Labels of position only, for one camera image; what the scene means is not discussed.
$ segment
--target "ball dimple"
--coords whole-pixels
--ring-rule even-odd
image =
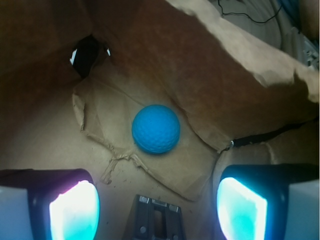
[[[170,108],[163,105],[146,106],[133,120],[132,137],[143,151],[162,154],[178,143],[180,123]]]

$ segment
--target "crumpled paper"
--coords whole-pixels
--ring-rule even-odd
[[[221,18],[208,0],[97,0],[90,8],[92,35],[115,65],[159,81],[218,152],[319,115],[319,72]]]
[[[211,176],[218,154],[191,129],[183,112],[171,101],[161,85],[125,76],[108,60],[96,66],[72,96],[80,130],[109,149],[113,158],[106,163],[101,181],[109,184],[119,160],[133,160],[156,180],[182,197],[196,201]],[[141,151],[132,138],[135,115],[145,106],[162,104],[180,121],[180,140],[164,154]]]

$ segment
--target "cardboard floor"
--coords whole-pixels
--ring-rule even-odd
[[[180,206],[187,239],[211,239],[214,222],[211,180],[197,202],[183,199],[126,160],[118,162],[110,184],[100,182],[111,155],[105,147],[80,133],[72,105],[76,84],[44,94],[22,119],[16,119],[14,128],[7,129],[1,141],[0,169],[88,170],[100,197],[97,240],[121,239],[136,194]]]

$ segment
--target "brown paper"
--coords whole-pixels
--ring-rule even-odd
[[[73,47],[90,35],[92,28],[82,0],[2,0],[0,75]]]
[[[318,116],[309,99],[318,101],[319,72],[220,18],[207,0],[100,0],[89,9],[114,64],[146,86],[160,82],[218,152]]]
[[[261,144],[253,144],[224,151],[213,171],[213,195],[216,196],[224,169],[229,165],[269,164],[314,164],[319,165],[319,121],[304,124],[299,129],[289,130]],[[223,239],[219,221],[215,224],[214,239]]]
[[[132,138],[134,117],[151,104],[170,107],[180,121],[179,143],[165,154],[144,153]],[[104,183],[111,183],[117,161],[133,160],[184,198],[195,201],[200,197],[218,155],[192,131],[184,114],[172,104],[158,82],[146,86],[139,79],[125,76],[106,60],[75,88],[73,109],[82,132],[113,154],[101,178]]]

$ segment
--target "light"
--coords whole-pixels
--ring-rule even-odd
[[[78,50],[78,49],[76,49],[76,50],[74,50],[74,51],[72,52],[72,56],[71,56],[71,58],[70,58],[70,63],[71,63],[71,65],[74,64],[75,57],[76,57],[76,54],[77,54],[77,50]]]
[[[106,53],[108,54],[109,57],[111,56],[110,48],[106,50]]]
[[[217,191],[217,213],[228,240],[263,240],[267,200],[233,177],[224,178]]]
[[[49,204],[50,229],[53,240],[92,240],[99,222],[99,196],[87,180],[59,196]]]

